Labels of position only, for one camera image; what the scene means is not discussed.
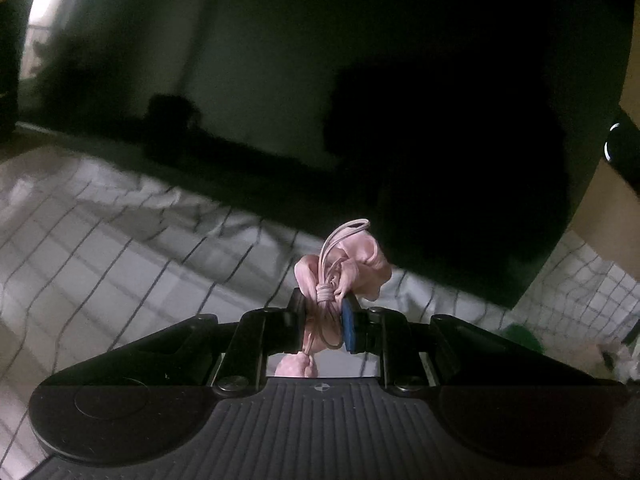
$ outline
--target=beige wall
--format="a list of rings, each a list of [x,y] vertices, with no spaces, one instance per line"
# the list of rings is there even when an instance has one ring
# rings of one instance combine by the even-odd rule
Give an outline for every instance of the beige wall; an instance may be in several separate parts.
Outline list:
[[[620,97],[622,109],[640,125],[640,5]],[[640,280],[640,201],[633,189],[601,160],[571,222],[593,249]]]

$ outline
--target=checkered bedsheet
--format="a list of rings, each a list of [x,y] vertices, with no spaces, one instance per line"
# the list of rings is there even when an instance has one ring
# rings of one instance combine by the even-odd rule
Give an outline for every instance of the checkered bedsheet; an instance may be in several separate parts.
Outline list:
[[[292,266],[321,245],[54,147],[0,165],[0,479],[20,479],[44,459],[26,406],[48,375],[197,313],[231,322],[284,307]],[[639,298],[635,280],[568,232],[510,312],[402,269],[376,304],[410,321],[453,314],[493,332],[525,324],[562,359],[585,340],[622,339],[640,317]],[[321,352],[318,363],[325,376],[376,373],[375,359],[344,351]]]

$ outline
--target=pink scrunchie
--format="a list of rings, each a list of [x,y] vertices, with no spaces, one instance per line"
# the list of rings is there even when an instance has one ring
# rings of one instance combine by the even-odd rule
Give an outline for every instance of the pink scrunchie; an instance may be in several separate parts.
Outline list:
[[[337,260],[335,276],[331,278],[333,301],[330,307],[334,312],[340,312],[342,298],[350,290],[358,296],[374,301],[380,295],[380,287],[391,278],[391,265],[380,250],[378,242],[368,232],[352,227],[340,229],[334,238],[345,234],[348,238],[340,241],[327,254],[326,267],[330,267]],[[327,348],[322,338],[313,336],[322,331],[324,338],[329,341],[340,342],[341,326],[329,315],[320,316],[319,309],[325,308],[327,302],[318,305],[319,256],[307,254],[296,263],[294,272],[300,291],[306,297],[306,325],[303,348],[305,351],[297,354],[287,354],[276,368],[278,377],[307,377],[318,376],[318,368],[314,354]]]

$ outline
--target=green object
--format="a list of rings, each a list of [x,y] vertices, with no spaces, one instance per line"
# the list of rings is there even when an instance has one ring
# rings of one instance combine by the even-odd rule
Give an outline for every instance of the green object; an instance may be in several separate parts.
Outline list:
[[[529,350],[538,352],[539,354],[543,354],[545,351],[542,348],[540,341],[537,340],[536,336],[534,336],[527,328],[523,327],[522,325],[509,325],[507,328],[500,332],[500,336],[508,339],[511,342],[522,345]]]

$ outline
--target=ribbed black surface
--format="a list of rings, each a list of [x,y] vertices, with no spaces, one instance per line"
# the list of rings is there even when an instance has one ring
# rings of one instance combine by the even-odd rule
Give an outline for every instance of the ribbed black surface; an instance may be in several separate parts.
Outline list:
[[[95,468],[53,457],[30,478],[608,478],[603,474],[590,461],[527,470],[485,459],[454,441],[427,404],[386,394],[374,379],[272,378],[260,394],[220,402],[196,437],[161,458]]]

